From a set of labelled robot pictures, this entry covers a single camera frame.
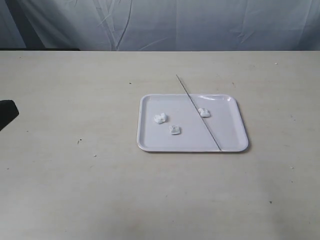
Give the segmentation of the white backdrop curtain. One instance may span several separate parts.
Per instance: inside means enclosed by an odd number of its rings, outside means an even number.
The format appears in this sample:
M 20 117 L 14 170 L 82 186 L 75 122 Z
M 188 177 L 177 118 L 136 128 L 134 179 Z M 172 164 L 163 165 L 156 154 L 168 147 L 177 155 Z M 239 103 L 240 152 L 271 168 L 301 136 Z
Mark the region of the white backdrop curtain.
M 0 47 L 317 51 L 317 0 L 3 0 Z

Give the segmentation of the white marshmallow bottom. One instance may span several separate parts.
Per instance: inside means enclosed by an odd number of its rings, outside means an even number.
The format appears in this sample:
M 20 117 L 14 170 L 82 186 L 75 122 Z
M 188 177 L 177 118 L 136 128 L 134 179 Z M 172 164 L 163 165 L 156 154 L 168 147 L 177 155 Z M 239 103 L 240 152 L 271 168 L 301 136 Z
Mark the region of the white marshmallow bottom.
M 163 124 L 167 121 L 167 115 L 165 113 L 156 114 L 154 116 L 154 121 L 159 125 Z

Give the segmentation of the white marshmallow top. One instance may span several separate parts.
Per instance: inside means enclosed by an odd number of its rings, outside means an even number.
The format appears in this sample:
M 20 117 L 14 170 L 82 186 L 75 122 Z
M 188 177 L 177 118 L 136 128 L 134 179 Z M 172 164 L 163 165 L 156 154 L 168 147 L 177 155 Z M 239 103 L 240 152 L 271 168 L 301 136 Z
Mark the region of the white marshmallow top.
M 202 118 L 209 118 L 211 116 L 210 111 L 206 108 L 199 108 L 198 113 Z

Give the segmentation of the white plastic tray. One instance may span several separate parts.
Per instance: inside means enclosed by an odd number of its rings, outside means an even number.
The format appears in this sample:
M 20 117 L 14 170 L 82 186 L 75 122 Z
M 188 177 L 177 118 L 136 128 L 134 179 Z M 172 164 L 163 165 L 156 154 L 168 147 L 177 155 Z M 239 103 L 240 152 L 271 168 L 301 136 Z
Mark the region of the white plastic tray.
M 249 146 L 236 100 L 226 94 L 191 94 L 199 108 L 209 110 L 203 117 L 222 152 L 242 152 Z M 166 122 L 157 124 L 154 116 L 165 113 Z M 171 135 L 170 125 L 181 128 Z M 145 95 L 139 106 L 137 145 L 146 152 L 219 152 L 186 94 Z

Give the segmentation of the white marshmallow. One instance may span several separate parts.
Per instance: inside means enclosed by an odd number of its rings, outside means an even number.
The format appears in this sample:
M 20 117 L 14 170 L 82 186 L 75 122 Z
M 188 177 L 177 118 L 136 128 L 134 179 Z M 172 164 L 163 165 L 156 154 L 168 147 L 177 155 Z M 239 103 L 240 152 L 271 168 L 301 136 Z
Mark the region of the white marshmallow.
M 199 108 L 198 113 L 202 118 L 209 118 L 211 116 L 210 111 L 206 108 Z
M 156 114 L 154 116 L 154 121 L 159 125 L 163 124 L 167 121 L 167 115 L 165 113 Z
M 169 133 L 171 135 L 180 135 L 181 134 L 181 127 L 178 125 L 170 125 L 169 126 Z

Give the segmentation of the thin metal skewer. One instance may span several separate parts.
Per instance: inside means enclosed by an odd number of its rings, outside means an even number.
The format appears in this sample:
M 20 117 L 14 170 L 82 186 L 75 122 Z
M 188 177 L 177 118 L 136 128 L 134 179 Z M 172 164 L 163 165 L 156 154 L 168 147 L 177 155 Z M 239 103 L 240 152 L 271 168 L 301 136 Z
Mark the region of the thin metal skewer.
M 201 116 L 201 113 L 198 111 L 198 107 L 196 105 L 196 103 L 194 102 L 193 98 L 191 97 L 191 95 L 189 94 L 186 86 L 184 85 L 183 81 L 181 80 L 181 78 L 178 76 L 178 74 L 175 74 L 177 80 L 179 81 L 181 87 L 183 88 L 185 94 L 187 95 L 188 99 L 190 100 L 191 104 L 193 105 L 193 107 L 195 108 L 196 113 L 199 115 L 200 120 L 202 121 L 202 123 L 204 124 L 205 128 L 207 129 L 208 133 L 210 134 L 212 140 L 214 141 L 214 143 L 216 144 L 218 150 L 220 153 L 223 152 L 222 148 L 220 147 L 219 143 L 217 142 L 214 134 L 212 133 L 210 127 L 207 125 L 207 123 L 205 122 L 205 120 L 203 119 L 203 117 Z

